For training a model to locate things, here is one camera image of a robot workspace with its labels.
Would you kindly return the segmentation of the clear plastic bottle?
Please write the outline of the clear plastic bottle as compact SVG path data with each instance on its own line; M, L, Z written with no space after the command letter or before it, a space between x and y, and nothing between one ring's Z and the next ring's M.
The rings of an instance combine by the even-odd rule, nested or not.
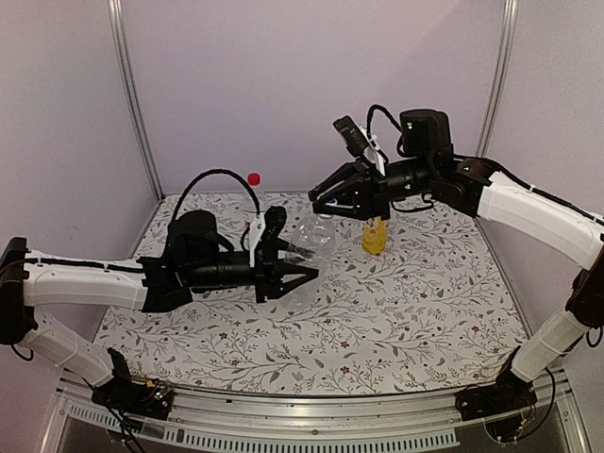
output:
M313 302L323 278L329 269L336 245L335 223L333 217L314 213L304 216L295 225L290 243L314 251L314 262L300 265L319 270L317 289L311 300L307 302L291 302L282 299L282 305L286 311L297 312L302 311Z

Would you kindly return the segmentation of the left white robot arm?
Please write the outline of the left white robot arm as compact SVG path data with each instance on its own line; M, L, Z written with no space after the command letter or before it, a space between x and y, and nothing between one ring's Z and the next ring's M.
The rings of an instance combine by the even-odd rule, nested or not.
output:
M140 402L124 356L98 348L57 321L45 306L76 304L167 313L194 294L251 286L259 303L279 299L316 279L319 271L289 262L280 252L308 259L308 249L280 238L287 214L271 207L248 228L249 246L236 250L218 231L215 216L189 211L171 221L158 257L72 260L28 248L15 237L1 255L1 343L26 347L104 392L121 410Z

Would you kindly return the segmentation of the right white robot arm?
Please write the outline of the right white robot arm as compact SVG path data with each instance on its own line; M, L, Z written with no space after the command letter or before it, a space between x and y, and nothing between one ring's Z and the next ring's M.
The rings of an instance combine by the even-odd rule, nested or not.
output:
M507 358L486 388L495 411L508 411L531 383L590 330L603 325L603 219L539 190L487 158L455 153L447 115L435 109L400 113L399 161L387 163L370 129L348 116L334 122L353 161L309 192L316 213L388 219L391 205L415 195L472 218L514 228L565 255L580 269L565 308Z

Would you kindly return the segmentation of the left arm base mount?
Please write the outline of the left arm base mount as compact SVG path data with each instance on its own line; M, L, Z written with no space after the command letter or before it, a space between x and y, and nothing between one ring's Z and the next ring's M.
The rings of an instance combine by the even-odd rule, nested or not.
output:
M126 359L108 349L112 360L111 379L93 386L92 403L126 414L166 421L174 401L173 387L167 381L151 378L145 383L132 380Z

